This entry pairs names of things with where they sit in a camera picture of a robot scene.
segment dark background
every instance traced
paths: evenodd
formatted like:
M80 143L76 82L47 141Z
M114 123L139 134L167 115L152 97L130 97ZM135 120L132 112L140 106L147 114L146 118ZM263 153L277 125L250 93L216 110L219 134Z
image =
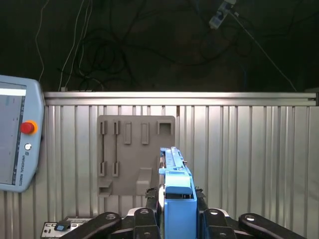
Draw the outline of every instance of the dark background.
M35 36L45 2L1 1L0 74L39 79ZM38 45L45 91L59 88L81 2L50 0L43 11ZM61 86L76 56L69 90L293 91L232 16L209 29L220 0L92 0L75 55L89 2L84 0L64 68ZM298 91L319 86L319 0L237 0L234 9ZM82 46L84 77L78 68Z

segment metal frame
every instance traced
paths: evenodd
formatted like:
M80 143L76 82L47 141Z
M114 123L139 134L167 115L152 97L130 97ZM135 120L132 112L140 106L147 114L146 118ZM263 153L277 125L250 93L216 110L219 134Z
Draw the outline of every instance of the metal frame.
M254 212L319 238L319 107L313 93L45 93L38 172L0 192L0 238L39 238L44 222L104 211L141 196L97 197L99 115L176 118L175 145L211 208Z

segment black cable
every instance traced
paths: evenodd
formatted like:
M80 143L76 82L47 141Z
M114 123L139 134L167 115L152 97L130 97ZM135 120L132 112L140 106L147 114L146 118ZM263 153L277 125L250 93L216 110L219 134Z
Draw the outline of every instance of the black cable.
M296 6L294 7L293 16L292 16L292 18L291 18L291 20L290 20L290 24L289 24L289 26L288 26L286 32L284 32L284 33L277 33L277 34L267 34L267 35L263 35L263 36L264 36L264 37L287 36L287 35L290 33L290 31L291 31L291 29L292 29L292 27L293 27L293 25L294 25L296 13L297 13L297 11L298 11L298 7L299 7L303 2L304 2L304 0L299 0L298 3L296 4Z
M228 29L228 28L236 30L236 32L234 33L234 35L231 39L229 37L227 37L225 34L225 29ZM243 29L238 29L235 26L223 24L220 27L220 33L221 33L221 36L225 40L232 42L237 55L239 55L241 57L248 57L251 54L251 52L253 50L253 41L251 39L247 39L246 35L244 34ZM241 37L244 37L245 41L248 41L248 50L246 52L241 50L241 48L242 48L242 44L240 44Z
M130 24L128 30L126 31L126 33L124 34L124 36L122 38L122 43L126 42L126 39L127 39L128 35L131 33L134 24L139 19L140 13L143 10L143 8L145 7L145 4L146 4L146 0L142 0L138 10L136 11L135 17L131 21L131 24Z
M137 19L137 21L140 20L144 20L145 18L149 18L151 16L156 16L156 15L161 15L164 13L170 13L170 12L187 12L187 11L191 11L192 8L190 8L189 6L183 6L180 8L176 8L176 9L161 9L161 10L151 10L145 13L141 13L139 18Z
M203 15L200 14L200 13L197 11L196 7L192 4L192 2L191 2L190 0L185 0L185 1L186 1L186 2L188 3L188 5L193 9L193 12L199 16L199 18L200 18L201 22L203 23L203 25L204 25L206 28L209 28L209 29L210 29L209 21L206 20L206 19L203 17Z
M192 4L187 0L189 6L183 7L183 10L190 10L194 9ZM138 7L138 10L136 12L135 17L133 18L132 22L130 23L128 30L126 31L124 37L122 40L119 39L119 37L115 34L113 30L113 24L112 24L112 15L113 15L113 1L110 0L110 12L109 12L109 30L103 29L103 28L97 28L93 29L90 32L86 34L86 37L81 41L81 44L79 45L79 51L77 52L77 55L75 57L74 61L74 72L75 76L77 78L81 78L82 81L79 84L79 88L82 89L83 86L86 86L87 90L89 88L89 82L91 80L96 80L100 85L103 85L103 87L106 88L105 83L108 83L109 81L114 80L121 80L120 77L114 77L112 75L120 74L124 70L126 70L127 74L129 75L131 79L131 87L133 85L139 85L139 83L136 81L136 79L133 76L132 69L128 63L127 55L124 52L124 47L133 48L136 50L142 50L147 51L152 54L155 54L172 64L182 65L182 66L200 66L208 64L216 59L218 59L222 54L224 54L227 50L229 50L232 46L232 44L229 44L227 47L225 47L223 50L218 52L215 56L212 57L204 57L204 61L196 62L196 63L183 63L176 61L174 59L171 59L170 57L145 46L138 46L133 44L126 44L126 40L128 35L131 33L132 28L134 27L135 23L140 18L146 18L153 15L158 14L159 11L150 11L144 14L141 14L143 8L145 7L146 0L142 0L141 4ZM200 18L203 22L208 25L208 21L204 20L202 16L199 14ZM201 53L202 51L202 43L199 45L199 51ZM85 56L82 57L83 51L82 49L85 49ZM85 60L86 62L82 65L80 65L80 59ZM106 74L106 77L103 77L104 80L97 79L97 75L104 75Z
M272 31L272 32L274 32L274 31L283 31L283 30L289 29L289 28L292 29L292 27L294 27L296 25L299 25L299 24L301 24L301 23L303 23L303 22L305 22L307 20L310 20L310 19L312 19L314 17L317 17L318 15L319 15L319 11L316 11L316 12L312 13L309 16L306 16L306 17L304 17L302 19L294 21L294 23L292 24L291 27L290 27L290 24L289 24L289 25L286 25L286 26L281 26L281 27L276 28L276 29L275 28L263 28L263 29L259 28L259 29L257 29L249 19L243 17L242 15L239 15L238 18L240 18L240 19L244 20L246 23L250 24L250 27L247 26L246 29L251 31L253 34L258 35L259 37L274 37L273 33L265 34L263 32L267 32L267 31ZM236 24L226 24L226 23L223 23L220 28L225 27L225 26L227 26L228 28L240 29L238 27L238 25L236 25Z

